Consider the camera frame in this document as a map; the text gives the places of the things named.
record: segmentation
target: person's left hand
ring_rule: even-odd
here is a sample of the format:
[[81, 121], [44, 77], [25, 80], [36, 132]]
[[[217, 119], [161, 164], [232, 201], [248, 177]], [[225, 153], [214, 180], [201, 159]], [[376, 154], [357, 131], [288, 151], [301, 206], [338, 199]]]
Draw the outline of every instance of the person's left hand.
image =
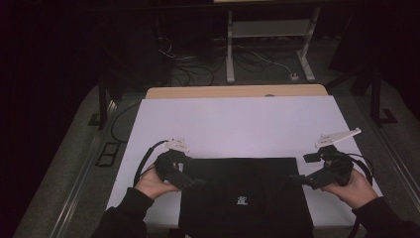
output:
[[141, 191], [151, 199], [156, 199], [170, 191], [179, 190], [176, 186], [160, 180], [155, 165], [149, 166], [148, 170], [149, 171], [145, 172], [137, 182], [135, 189]]

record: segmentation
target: gray surface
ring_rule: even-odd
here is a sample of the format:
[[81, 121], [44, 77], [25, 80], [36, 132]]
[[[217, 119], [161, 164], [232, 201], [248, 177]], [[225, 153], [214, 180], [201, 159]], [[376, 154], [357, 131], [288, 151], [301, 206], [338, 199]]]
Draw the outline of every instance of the gray surface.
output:
[[[253, 51], [259, 51], [259, 54], [267, 54], [274, 58], [291, 55], [291, 57], [282, 59], [281, 63], [288, 65], [293, 71], [298, 72], [301, 75], [301, 79], [297, 82], [290, 81], [288, 71], [276, 65], [267, 66], [260, 72], [244, 71], [235, 65], [237, 85], [307, 83], [302, 76], [303, 73], [297, 62], [297, 57], [293, 54], [295, 50], [300, 48], [303, 41], [301, 39], [284, 39], [282, 41], [273, 40], [273, 42], [261, 41], [259, 42], [259, 46], [256, 46], [256, 42], [253, 41], [240, 42], [240, 44], [248, 43], [251, 46], [250, 49]], [[324, 39], [312, 43], [308, 52], [308, 60], [317, 78], [316, 83], [325, 84], [340, 75], [339, 72], [328, 69], [338, 42], [335, 39]], [[205, 66], [212, 70], [219, 68], [214, 72], [215, 80], [213, 84], [226, 85], [224, 50], [223, 48], [220, 49], [219, 52], [222, 54], [214, 61], [188, 61], [183, 66], [194, 63], [194, 65]], [[240, 52], [244, 53], [245, 50], [234, 49], [234, 54]], [[199, 71], [199, 68], [193, 67], [189, 69], [200, 74], [194, 74], [194, 80], [191, 83], [206, 85], [211, 81], [211, 74], [208, 74], [207, 71]], [[183, 82], [187, 78], [185, 73], [180, 70], [175, 70], [173, 74], [173, 86], [179, 85], [177, 78]], [[363, 155], [373, 162], [375, 179], [386, 198], [390, 201], [392, 208], [402, 218], [411, 219], [420, 223], [419, 212], [415, 208], [399, 176], [396, 174], [389, 155], [377, 138], [375, 126], [372, 125], [367, 116], [369, 114], [369, 95], [355, 97], [349, 92], [353, 80], [352, 78], [338, 85], [332, 93], [349, 127], [359, 127], [362, 129], [363, 132], [356, 136], [356, 141]], [[69, 128], [21, 226], [18, 228], [16, 237], [48, 237], [50, 235], [53, 225], [58, 219], [66, 197], [69, 194], [69, 190], [77, 179], [80, 167], [87, 159], [86, 157], [89, 154], [92, 140], [98, 135], [97, 127], [87, 126], [91, 114], [97, 113], [98, 111], [96, 93], [96, 89], [93, 89], [82, 105], [80, 105], [80, 109], [74, 117], [73, 124]], [[130, 105], [138, 102], [141, 98], [141, 95], [135, 95], [119, 102], [116, 115]], [[392, 140], [393, 145], [401, 155], [401, 158], [403, 158], [410, 172], [419, 179], [420, 175], [418, 170], [420, 168], [420, 162], [418, 158], [420, 147], [418, 147], [418, 141], [420, 141], [420, 124], [403, 105], [398, 93], [386, 83], [382, 85], [381, 103], [383, 108], [391, 109], [399, 121], [398, 124], [385, 125], [383, 131]], [[118, 138], [122, 140], [128, 139], [136, 112], [137, 107], [128, 110], [115, 123], [115, 134]], [[102, 134], [102, 147], [100, 150], [103, 148], [103, 143], [115, 141], [112, 139], [109, 131], [103, 132]], [[105, 210], [107, 199], [113, 186], [113, 180], [115, 179], [124, 153], [124, 146], [125, 144], [122, 144], [119, 157], [113, 167], [91, 168], [68, 229], [64, 233], [65, 237], [89, 237], [93, 229], [96, 228]], [[166, 232], [155, 229], [151, 229], [150, 231], [151, 237], [164, 237]], [[315, 237], [346, 237], [349, 231], [348, 228], [320, 229], [314, 231], [314, 234]], [[360, 231], [358, 237], [363, 237], [363, 234], [364, 232]]]

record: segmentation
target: metal frame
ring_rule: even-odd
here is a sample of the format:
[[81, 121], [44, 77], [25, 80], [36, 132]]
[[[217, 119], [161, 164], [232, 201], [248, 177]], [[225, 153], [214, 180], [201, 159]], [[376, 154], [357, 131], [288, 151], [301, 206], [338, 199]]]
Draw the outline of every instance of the metal frame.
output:
[[316, 7], [310, 20], [283, 20], [266, 22], [233, 22], [232, 11], [228, 16], [228, 46], [226, 56], [226, 80], [228, 84], [235, 83], [234, 64], [232, 58], [232, 39], [246, 37], [279, 37], [279, 36], [305, 36], [302, 50], [297, 52], [300, 65], [308, 82], [314, 82], [315, 76], [306, 58], [309, 44], [314, 33], [320, 8]]

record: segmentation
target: gray carpet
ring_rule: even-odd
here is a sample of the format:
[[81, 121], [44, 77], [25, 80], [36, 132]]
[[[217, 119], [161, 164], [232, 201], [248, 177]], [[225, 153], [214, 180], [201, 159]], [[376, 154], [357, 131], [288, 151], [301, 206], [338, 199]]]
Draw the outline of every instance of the gray carpet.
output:
[[[328, 69], [338, 42], [339, 40], [336, 39], [324, 39], [312, 43], [308, 59], [317, 78], [316, 83], [325, 84], [341, 75], [339, 72]], [[245, 63], [245, 61], [251, 60], [258, 61], [258, 58], [253, 57], [253, 54], [243, 48], [235, 48], [237, 85], [307, 83], [294, 54], [295, 50], [301, 46], [301, 40], [271, 39], [237, 44], [249, 46], [249, 50], [270, 59], [281, 60], [301, 76], [300, 80], [296, 82], [290, 81], [288, 71], [284, 67], [265, 62], [254, 65]], [[190, 85], [207, 85], [212, 81], [213, 85], [226, 85], [224, 50], [223, 48], [219, 49], [220, 55], [214, 60], [180, 61], [177, 65], [182, 69], [194, 72], [190, 73], [193, 78], [191, 79], [185, 70], [177, 69], [173, 72], [171, 85], [179, 86], [186, 82]], [[208, 69], [201, 67], [210, 68], [213, 71], [214, 79]], [[363, 132], [355, 139], [363, 155], [372, 161], [375, 168], [375, 179], [390, 201], [392, 208], [402, 218], [411, 219], [420, 224], [419, 210], [412, 201], [410, 192], [407, 191], [401, 176], [394, 168], [389, 153], [378, 139], [378, 129], [368, 117], [369, 93], [365, 96], [353, 96], [349, 90], [353, 80], [351, 78], [338, 85], [332, 90], [332, 93], [349, 127], [362, 129]], [[52, 232], [61, 237], [90, 236], [105, 210], [126, 144], [120, 144], [115, 164], [112, 167], [96, 167], [95, 163], [100, 158], [106, 143], [116, 142], [111, 135], [112, 126], [114, 136], [118, 140], [128, 140], [138, 109], [137, 103], [143, 97], [144, 95], [141, 94], [126, 95], [122, 101], [111, 106], [109, 122], [104, 130], [98, 131], [98, 127], [88, 126], [91, 115], [98, 112], [97, 89], [92, 89], [80, 105], [73, 124], [15, 237], [48, 237]], [[387, 135], [409, 172], [414, 178], [420, 179], [420, 162], [418, 160], [420, 147], [417, 145], [420, 141], [420, 123], [404, 106], [398, 93], [386, 83], [382, 85], [381, 106], [390, 109], [398, 123], [384, 125], [379, 133]], [[114, 149], [115, 145], [107, 148], [107, 150]], [[107, 164], [111, 160], [111, 157], [103, 157], [100, 163]], [[62, 219], [56, 224], [64, 208], [64, 214], [68, 215], [69, 219]], [[349, 232], [349, 228], [324, 228], [316, 229], [314, 235], [326, 238], [347, 237]], [[151, 237], [164, 237], [167, 231], [151, 228], [150, 233]], [[358, 237], [363, 237], [364, 234], [365, 232], [361, 230]]]

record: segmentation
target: table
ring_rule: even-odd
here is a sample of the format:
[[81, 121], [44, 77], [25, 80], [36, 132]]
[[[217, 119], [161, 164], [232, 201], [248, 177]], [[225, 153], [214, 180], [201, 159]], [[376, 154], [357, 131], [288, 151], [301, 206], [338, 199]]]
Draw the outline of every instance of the table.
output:
[[[153, 88], [139, 108], [107, 206], [120, 203], [140, 159], [161, 140], [185, 139], [188, 156], [194, 159], [294, 157], [299, 172], [309, 175], [321, 169], [322, 163], [306, 164], [303, 155], [316, 152], [314, 145], [321, 134], [347, 130], [334, 97], [321, 85]], [[353, 138], [336, 147], [360, 154]], [[157, 147], [145, 168], [164, 151]], [[381, 194], [376, 183], [373, 188]], [[353, 225], [354, 214], [335, 195], [309, 186], [303, 189], [315, 227]], [[145, 221], [177, 227], [180, 197], [181, 192], [159, 197]]]
[[[235, 83], [234, 62], [232, 58], [232, 39], [233, 38], [250, 38], [250, 37], [280, 37], [280, 36], [302, 36], [305, 37], [305, 42], [301, 50], [297, 51], [300, 66], [305, 73], [306, 80], [309, 82], [315, 81], [314, 73], [306, 58], [309, 50], [309, 44], [314, 33], [316, 22], [319, 16], [320, 8], [314, 8], [310, 19], [298, 20], [279, 20], [279, 21], [251, 21], [251, 22], [234, 22], [232, 20], [233, 13], [229, 11], [228, 17], [228, 50], [226, 56], [226, 73], [227, 82]], [[290, 72], [290, 79], [297, 81], [299, 75], [293, 71]]]

